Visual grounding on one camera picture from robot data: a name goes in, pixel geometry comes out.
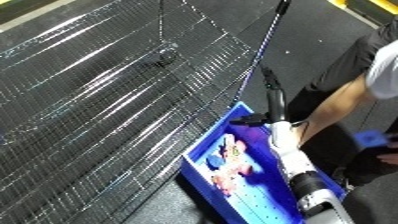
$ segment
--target pink toy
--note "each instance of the pink toy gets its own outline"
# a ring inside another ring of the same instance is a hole
[[[240,140],[235,141],[234,135],[225,135],[225,146],[222,153],[225,164],[214,172],[212,181],[227,196],[236,190],[233,180],[238,174],[246,176],[252,172],[252,166],[247,164],[242,157],[246,149],[245,143]]]

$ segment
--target gray floor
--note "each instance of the gray floor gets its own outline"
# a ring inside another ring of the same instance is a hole
[[[279,2],[187,1],[213,19],[219,27],[237,36],[253,49],[258,48]],[[41,18],[39,23],[36,20],[36,24],[40,24],[39,28],[45,30],[59,21],[88,12],[105,2],[110,0],[96,0],[95,3],[81,0],[81,7],[62,6],[64,14],[54,15],[51,20]],[[14,28],[13,32],[1,34],[2,39],[7,41],[1,43],[0,51],[40,33],[40,29],[29,29],[29,26],[30,23],[27,22]],[[280,76],[288,99],[291,99],[311,78],[325,70],[355,39],[372,29],[368,24],[326,0],[293,1],[267,49],[264,60]],[[249,83],[242,100],[255,111],[267,110],[265,89],[258,73]],[[377,104],[370,114],[370,107],[363,107],[348,117],[344,124],[353,132],[369,127],[384,129],[394,118],[391,112],[394,105],[395,101]],[[392,175],[358,189],[349,198],[350,212],[366,220],[361,223],[396,223],[397,210],[391,210],[398,193],[394,185],[396,179],[397,175]],[[378,197],[377,193],[380,192],[387,192],[383,199]],[[218,214],[179,175],[132,214],[129,220],[129,223],[134,224],[222,222]]]

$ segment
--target white sleeve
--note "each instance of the white sleeve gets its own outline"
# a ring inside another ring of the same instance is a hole
[[[398,40],[376,53],[366,74],[366,85],[378,99],[398,96]]]

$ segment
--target metal rod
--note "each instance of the metal rod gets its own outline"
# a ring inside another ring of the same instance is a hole
[[[272,22],[268,28],[267,34],[263,38],[263,41],[260,45],[260,48],[258,49],[258,51],[256,53],[256,56],[253,58],[252,63],[250,64],[249,69],[246,72],[246,75],[245,75],[245,78],[244,78],[242,84],[240,85],[238,91],[236,92],[236,94],[233,98],[231,106],[233,106],[235,103],[237,103],[240,100],[240,98],[243,94],[243,91],[245,90],[247,84],[249,83],[249,80],[251,79],[251,77],[254,74],[255,69],[257,68],[257,66],[261,62],[261,60],[263,59],[265,50],[267,49],[267,47],[272,39],[272,36],[274,35],[274,33],[281,21],[282,16],[286,13],[287,8],[290,5],[290,2],[291,2],[290,0],[281,0],[278,7],[276,8],[276,14],[274,16],[274,19],[272,20]]]

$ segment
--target person's arm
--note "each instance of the person's arm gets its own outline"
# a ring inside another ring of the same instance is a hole
[[[365,75],[360,75],[354,81],[345,84],[315,109],[308,117],[307,123],[295,129],[299,145],[329,125],[340,121],[359,104],[370,99],[374,97],[366,87]]]

